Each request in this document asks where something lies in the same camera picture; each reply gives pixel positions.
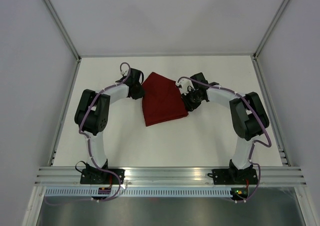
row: red cloth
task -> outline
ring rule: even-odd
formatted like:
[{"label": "red cloth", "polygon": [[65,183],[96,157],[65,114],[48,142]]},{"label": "red cloth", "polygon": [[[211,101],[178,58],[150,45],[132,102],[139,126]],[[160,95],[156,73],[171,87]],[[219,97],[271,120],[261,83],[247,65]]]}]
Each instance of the red cloth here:
[{"label": "red cloth", "polygon": [[142,87],[145,91],[142,111],[147,127],[188,116],[175,81],[152,72]]}]

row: white table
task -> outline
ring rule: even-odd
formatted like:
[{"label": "white table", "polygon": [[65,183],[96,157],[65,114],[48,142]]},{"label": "white table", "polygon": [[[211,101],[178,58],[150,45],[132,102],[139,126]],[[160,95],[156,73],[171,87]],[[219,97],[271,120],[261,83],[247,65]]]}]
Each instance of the white table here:
[{"label": "white table", "polygon": [[[177,80],[203,72],[209,82],[219,82],[237,92],[257,92],[262,99],[249,56],[117,57],[83,58],[73,89],[54,166],[74,166],[88,159],[86,141],[78,134],[75,112],[84,89],[99,90],[118,80],[119,65],[128,62],[143,71]],[[282,166],[271,127],[272,147],[257,145],[252,160],[261,166]],[[122,99],[110,106],[104,130],[109,166],[228,166],[237,135],[229,109],[203,102],[188,117],[145,126],[141,99]]]}]

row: white wall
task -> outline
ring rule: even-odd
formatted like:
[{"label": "white wall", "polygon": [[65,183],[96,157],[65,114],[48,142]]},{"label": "white wall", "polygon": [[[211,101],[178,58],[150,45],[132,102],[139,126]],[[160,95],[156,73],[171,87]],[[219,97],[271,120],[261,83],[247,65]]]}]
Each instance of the white wall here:
[{"label": "white wall", "polygon": [[0,0],[0,225],[21,225],[75,59],[41,0]]},{"label": "white wall", "polygon": [[294,165],[320,211],[320,0],[292,0],[260,56]]},{"label": "white wall", "polygon": [[252,54],[282,0],[51,0],[82,55]]}]

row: gray floor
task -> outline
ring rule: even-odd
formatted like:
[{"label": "gray floor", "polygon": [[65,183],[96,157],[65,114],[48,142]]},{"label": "gray floor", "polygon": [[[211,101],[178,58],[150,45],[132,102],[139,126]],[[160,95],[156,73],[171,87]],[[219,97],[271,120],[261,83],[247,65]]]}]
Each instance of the gray floor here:
[{"label": "gray floor", "polygon": [[[49,197],[51,203],[71,197]],[[221,198],[119,197],[109,202],[83,201],[42,205],[38,225],[305,225],[296,195],[289,189],[263,189],[245,204]]]}]

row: table surface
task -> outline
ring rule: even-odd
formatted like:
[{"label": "table surface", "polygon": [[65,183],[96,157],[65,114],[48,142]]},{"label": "table surface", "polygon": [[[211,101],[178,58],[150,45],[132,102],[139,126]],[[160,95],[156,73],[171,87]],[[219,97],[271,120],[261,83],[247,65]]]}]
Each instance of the table surface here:
[{"label": "table surface", "polygon": [[[203,72],[209,82],[219,82],[237,92],[261,90],[250,56],[110,57],[83,58],[70,99],[54,166],[74,166],[88,159],[86,141],[78,133],[74,115],[83,90],[100,90],[118,80],[119,65],[128,62],[143,71],[177,80]],[[261,166],[282,166],[271,126],[267,129],[272,147],[257,145],[252,160]],[[228,166],[237,135],[229,109],[203,102],[188,117],[145,126],[142,100],[130,98],[110,105],[104,130],[104,150],[109,166],[175,167]]]}]

